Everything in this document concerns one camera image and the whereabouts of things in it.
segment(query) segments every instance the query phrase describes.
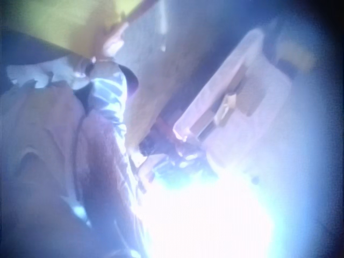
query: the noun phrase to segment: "striped sleeve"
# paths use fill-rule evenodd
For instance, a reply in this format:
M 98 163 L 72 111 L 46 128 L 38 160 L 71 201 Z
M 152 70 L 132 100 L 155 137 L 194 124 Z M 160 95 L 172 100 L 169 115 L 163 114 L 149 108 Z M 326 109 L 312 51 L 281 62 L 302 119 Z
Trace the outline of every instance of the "striped sleeve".
M 93 88 L 89 106 L 114 125 L 116 139 L 124 144 L 126 126 L 123 122 L 127 85 L 124 74 L 112 62 L 96 63 L 90 75 Z

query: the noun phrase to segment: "bright light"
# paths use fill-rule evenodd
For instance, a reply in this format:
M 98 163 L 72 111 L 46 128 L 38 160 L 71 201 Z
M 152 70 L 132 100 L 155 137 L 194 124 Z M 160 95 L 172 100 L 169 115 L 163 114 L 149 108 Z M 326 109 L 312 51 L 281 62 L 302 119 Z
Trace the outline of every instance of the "bright light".
M 143 220 L 152 257 L 268 257 L 273 223 L 241 178 L 182 190 L 154 185 Z

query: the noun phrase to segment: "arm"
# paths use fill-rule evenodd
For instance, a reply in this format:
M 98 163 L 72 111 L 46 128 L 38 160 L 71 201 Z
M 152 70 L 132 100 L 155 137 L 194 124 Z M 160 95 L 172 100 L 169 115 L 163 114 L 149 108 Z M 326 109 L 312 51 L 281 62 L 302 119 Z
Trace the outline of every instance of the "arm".
M 126 133 L 123 117 L 127 99 L 125 76 L 116 63 L 102 61 L 94 64 L 90 79 L 94 85 L 89 106 L 113 124 L 116 139 L 123 145 L 123 151 Z

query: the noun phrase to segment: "welder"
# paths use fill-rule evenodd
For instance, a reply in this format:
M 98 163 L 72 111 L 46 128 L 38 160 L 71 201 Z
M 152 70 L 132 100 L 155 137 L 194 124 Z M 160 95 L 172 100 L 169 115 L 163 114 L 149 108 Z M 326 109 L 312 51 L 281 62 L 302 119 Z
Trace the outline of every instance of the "welder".
M 124 146 L 125 103 L 138 82 L 114 61 L 126 28 L 99 30 L 92 60 L 7 67 L 1 257 L 146 256 Z M 87 84 L 80 101 L 74 91 Z

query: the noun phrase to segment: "hand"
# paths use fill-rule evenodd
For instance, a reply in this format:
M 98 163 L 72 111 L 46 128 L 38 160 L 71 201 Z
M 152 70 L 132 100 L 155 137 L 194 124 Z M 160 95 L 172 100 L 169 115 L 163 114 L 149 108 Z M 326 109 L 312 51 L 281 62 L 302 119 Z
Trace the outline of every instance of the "hand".
M 120 23 L 115 25 L 110 32 L 99 29 L 94 46 L 96 60 L 113 58 L 116 55 L 124 45 L 121 36 L 127 28 L 128 23 Z

